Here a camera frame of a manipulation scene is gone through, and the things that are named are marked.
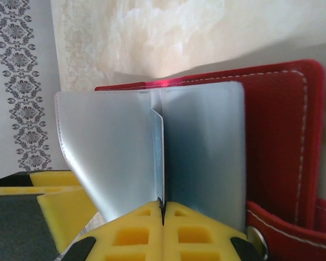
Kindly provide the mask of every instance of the yellow foam block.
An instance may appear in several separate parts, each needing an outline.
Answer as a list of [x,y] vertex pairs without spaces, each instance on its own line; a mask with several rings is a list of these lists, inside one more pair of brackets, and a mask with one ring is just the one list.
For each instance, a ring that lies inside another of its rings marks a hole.
[[230,238],[246,236],[179,203],[168,202],[164,223],[164,260],[240,260]]
[[0,196],[66,192],[79,187],[0,187]]
[[81,186],[72,171],[42,171],[29,177],[35,187]]
[[97,212],[83,188],[40,195],[37,201],[60,253]]
[[240,261],[230,238],[246,236],[181,204],[158,202],[84,234],[96,243],[86,261]]
[[87,261],[161,261],[162,232],[159,202],[149,202],[84,234],[80,240],[97,240]]

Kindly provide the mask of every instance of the floral pattern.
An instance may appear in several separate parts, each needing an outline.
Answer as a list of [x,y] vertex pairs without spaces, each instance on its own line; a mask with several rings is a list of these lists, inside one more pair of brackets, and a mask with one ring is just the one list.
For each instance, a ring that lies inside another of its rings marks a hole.
[[14,143],[21,157],[18,166],[26,171],[49,170],[51,155],[47,153],[48,137],[43,130],[44,108],[39,104],[40,73],[34,70],[37,57],[32,53],[36,46],[30,42],[34,31],[28,26],[33,20],[26,14],[29,9],[29,0],[0,0],[0,59],[6,67],[2,72],[7,78],[5,90],[11,94],[7,99],[12,104],[10,118],[16,121],[12,129],[17,131]]

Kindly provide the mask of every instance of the leather strap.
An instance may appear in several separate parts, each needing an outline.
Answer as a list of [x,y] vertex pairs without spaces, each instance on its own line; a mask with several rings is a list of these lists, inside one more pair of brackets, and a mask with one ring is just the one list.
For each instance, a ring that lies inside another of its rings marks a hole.
[[245,90],[247,224],[265,237],[271,260],[326,260],[326,233],[314,230],[325,85],[319,63],[301,60],[96,90],[230,80]]

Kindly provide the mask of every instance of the gray felt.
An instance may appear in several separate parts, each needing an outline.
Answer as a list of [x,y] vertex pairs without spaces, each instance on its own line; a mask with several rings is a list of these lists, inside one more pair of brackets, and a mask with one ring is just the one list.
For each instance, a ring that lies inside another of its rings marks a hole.
[[0,196],[0,261],[52,261],[58,256],[36,197]]

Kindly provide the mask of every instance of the metal snap button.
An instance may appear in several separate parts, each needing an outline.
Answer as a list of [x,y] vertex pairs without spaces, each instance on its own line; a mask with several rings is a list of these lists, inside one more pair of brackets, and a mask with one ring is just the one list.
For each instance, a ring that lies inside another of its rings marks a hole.
[[246,236],[248,241],[252,243],[260,253],[263,260],[267,260],[269,256],[268,246],[261,232],[253,226],[248,226],[246,228]]

